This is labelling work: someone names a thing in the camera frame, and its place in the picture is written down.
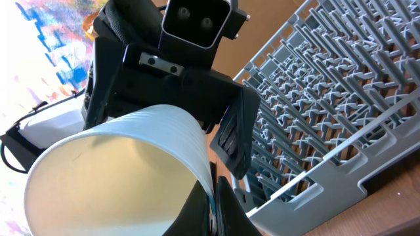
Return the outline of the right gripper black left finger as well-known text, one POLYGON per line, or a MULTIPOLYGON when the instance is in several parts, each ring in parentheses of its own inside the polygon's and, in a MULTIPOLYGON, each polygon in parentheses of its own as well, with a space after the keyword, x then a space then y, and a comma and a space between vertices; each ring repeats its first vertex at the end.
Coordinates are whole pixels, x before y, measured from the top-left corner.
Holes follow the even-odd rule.
POLYGON ((175 221, 163 236, 209 236, 209 198, 197 181, 175 221))

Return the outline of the pale green plastic cup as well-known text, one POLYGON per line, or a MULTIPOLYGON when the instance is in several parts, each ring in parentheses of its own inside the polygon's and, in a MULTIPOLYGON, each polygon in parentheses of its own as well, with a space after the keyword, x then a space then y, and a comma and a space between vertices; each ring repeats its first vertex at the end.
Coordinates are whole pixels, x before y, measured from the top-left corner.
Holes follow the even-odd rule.
POLYGON ((33 235, 162 235, 194 186, 214 199, 204 132, 161 104, 46 149, 28 173, 24 212, 33 235))

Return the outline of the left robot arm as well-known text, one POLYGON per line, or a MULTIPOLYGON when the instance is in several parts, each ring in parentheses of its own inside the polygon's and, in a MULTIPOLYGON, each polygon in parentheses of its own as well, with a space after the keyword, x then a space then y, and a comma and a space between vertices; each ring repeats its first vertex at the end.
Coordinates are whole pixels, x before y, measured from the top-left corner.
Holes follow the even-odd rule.
POLYGON ((55 104, 40 103, 2 136, 27 173, 51 145, 154 105, 190 113, 237 179, 251 166, 259 95, 212 68, 222 38, 235 39, 249 15, 236 1, 108 1, 94 19, 87 85, 55 104))

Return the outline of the grey plastic dishwasher rack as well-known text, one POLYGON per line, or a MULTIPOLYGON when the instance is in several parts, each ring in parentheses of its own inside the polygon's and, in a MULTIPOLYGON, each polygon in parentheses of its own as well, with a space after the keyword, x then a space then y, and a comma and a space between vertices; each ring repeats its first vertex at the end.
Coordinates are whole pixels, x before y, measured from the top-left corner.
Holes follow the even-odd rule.
POLYGON ((237 198, 264 232, 303 235, 419 147, 419 0, 306 1, 235 80, 261 98, 237 198))

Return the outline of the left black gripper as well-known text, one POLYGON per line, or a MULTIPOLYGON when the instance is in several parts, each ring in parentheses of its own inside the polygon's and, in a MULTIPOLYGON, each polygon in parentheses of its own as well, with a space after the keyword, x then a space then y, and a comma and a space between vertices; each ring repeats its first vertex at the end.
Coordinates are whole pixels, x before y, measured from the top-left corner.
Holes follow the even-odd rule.
POLYGON ((210 148, 241 180, 251 166, 261 98, 212 67, 184 67, 164 56, 158 46, 166 7, 159 9, 151 1, 108 1, 100 10, 82 107, 84 127, 158 104, 182 108, 205 130, 220 125, 210 148))

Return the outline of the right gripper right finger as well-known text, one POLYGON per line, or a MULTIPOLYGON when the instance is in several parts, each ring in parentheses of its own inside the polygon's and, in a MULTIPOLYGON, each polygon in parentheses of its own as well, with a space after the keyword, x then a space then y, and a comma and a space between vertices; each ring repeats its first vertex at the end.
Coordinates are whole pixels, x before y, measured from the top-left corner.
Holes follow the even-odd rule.
POLYGON ((246 216, 225 176, 219 176, 215 195, 218 236, 262 236, 246 216))

